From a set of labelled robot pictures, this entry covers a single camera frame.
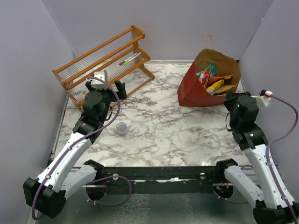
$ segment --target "marble table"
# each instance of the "marble table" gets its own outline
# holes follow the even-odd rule
[[[227,110],[223,105],[179,106],[177,89],[190,65],[146,64],[156,78],[121,102],[116,121],[101,133],[75,166],[80,167],[89,159],[104,166],[210,166],[228,158],[239,165],[249,164],[232,133],[226,130]],[[141,71],[134,71],[121,81],[130,92],[146,79]],[[69,101],[55,156],[67,142],[80,114]],[[119,122],[130,127],[124,136],[115,131]]]

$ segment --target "gift bag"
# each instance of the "gift bag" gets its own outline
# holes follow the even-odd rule
[[[215,64],[217,76],[233,75],[226,81],[227,85],[234,85],[233,92],[236,91],[241,78],[239,64],[231,57],[214,50],[212,36],[204,33],[201,40],[203,47],[203,37],[208,34],[211,37],[213,49],[203,49],[193,61],[191,67],[185,74],[178,88],[178,102],[180,106],[214,106],[223,104],[225,94],[220,96],[210,95],[202,86],[197,72],[203,71],[211,63]]]

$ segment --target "marble tabletop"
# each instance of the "marble tabletop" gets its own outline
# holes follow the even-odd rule
[[[239,165],[249,164],[232,133],[226,130],[227,110],[223,105],[179,106],[177,89],[190,65],[146,64],[155,79],[121,102],[116,121],[101,133],[75,166],[82,166],[89,159],[104,166],[210,166],[228,158]],[[130,92],[146,79],[137,70],[121,81]],[[55,156],[64,147],[80,115],[69,100]],[[124,136],[115,131],[119,122],[129,126]]]

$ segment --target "wooden rack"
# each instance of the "wooden rack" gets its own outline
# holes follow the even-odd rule
[[[144,32],[135,25],[132,25],[131,28],[86,52],[61,68],[53,70],[53,73],[66,90],[73,103],[82,110],[81,107],[84,103],[84,97],[86,93],[88,93],[88,90],[85,87],[86,76],[93,75],[96,71],[106,70],[108,73],[108,82],[112,85],[115,80],[120,80],[133,70],[139,68],[149,76],[149,78],[128,93],[127,95],[129,96],[155,78],[155,76],[144,66],[144,63],[150,60],[150,56],[144,52],[138,44],[138,41],[144,37]],[[105,52],[105,47],[108,48],[108,50],[111,50],[111,48],[116,49],[105,55],[103,54],[103,52]],[[139,52],[141,52],[141,54],[127,65],[119,65],[120,62],[124,61],[132,54]]]

